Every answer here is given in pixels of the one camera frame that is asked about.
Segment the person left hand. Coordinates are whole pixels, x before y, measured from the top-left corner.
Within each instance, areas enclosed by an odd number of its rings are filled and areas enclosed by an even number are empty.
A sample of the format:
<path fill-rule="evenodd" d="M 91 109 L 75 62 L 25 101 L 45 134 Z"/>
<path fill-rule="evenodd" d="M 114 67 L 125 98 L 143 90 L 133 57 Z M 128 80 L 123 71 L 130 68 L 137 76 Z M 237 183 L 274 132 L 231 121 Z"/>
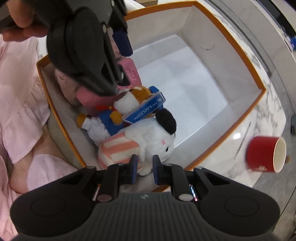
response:
<path fill-rule="evenodd" d="M 42 38 L 47 35 L 48 28 L 43 24 L 34 24 L 35 10 L 24 1 L 7 1 L 9 13 L 16 27 L 2 33 L 5 42 L 22 42 L 30 37 Z"/>

